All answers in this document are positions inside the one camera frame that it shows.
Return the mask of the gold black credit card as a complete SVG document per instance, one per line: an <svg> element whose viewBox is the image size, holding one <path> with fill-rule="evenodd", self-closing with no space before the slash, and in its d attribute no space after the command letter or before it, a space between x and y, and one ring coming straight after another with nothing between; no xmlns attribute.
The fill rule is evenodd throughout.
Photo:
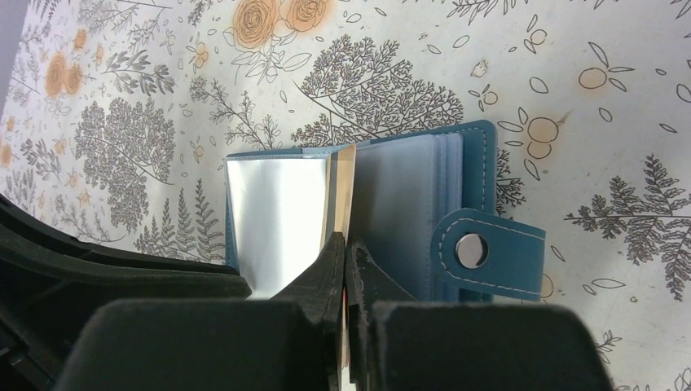
<svg viewBox="0 0 691 391"><path fill-rule="evenodd" d="M354 193L356 145L341 147L327 158L326 193L320 245L323 248L333 232L348 239Z"/></svg>

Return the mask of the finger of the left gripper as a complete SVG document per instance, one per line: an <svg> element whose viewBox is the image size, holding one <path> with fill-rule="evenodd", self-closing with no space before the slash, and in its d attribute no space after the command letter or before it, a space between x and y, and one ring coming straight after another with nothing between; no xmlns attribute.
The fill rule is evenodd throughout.
<svg viewBox="0 0 691 391"><path fill-rule="evenodd" d="M237 270L88 244L1 198L1 388L49 390L85 323L125 298L246 298Z"/></svg>

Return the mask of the blue leather card holder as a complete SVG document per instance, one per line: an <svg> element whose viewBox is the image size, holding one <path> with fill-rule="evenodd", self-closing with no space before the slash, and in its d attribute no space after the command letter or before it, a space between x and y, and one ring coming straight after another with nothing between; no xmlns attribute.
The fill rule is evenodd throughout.
<svg viewBox="0 0 691 391"><path fill-rule="evenodd" d="M545 232L499 215L496 136L474 121L353 143L348 238L417 300L541 297ZM274 297L315 262L327 158L353 144L225 159L227 262L253 298Z"/></svg>

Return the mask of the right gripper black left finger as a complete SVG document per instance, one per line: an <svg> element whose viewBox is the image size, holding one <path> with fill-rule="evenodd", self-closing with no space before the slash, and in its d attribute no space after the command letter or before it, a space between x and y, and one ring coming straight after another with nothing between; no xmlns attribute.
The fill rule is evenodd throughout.
<svg viewBox="0 0 691 391"><path fill-rule="evenodd" d="M131 299L98 309L58 390L330 390L345 265L342 233L269 300Z"/></svg>

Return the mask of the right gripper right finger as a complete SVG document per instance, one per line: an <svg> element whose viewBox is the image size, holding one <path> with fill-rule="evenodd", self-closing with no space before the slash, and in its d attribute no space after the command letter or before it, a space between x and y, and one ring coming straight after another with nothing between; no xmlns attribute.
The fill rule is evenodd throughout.
<svg viewBox="0 0 691 391"><path fill-rule="evenodd" d="M350 378L359 390L609 390L594 340L550 305L417 301L360 239L346 248Z"/></svg>

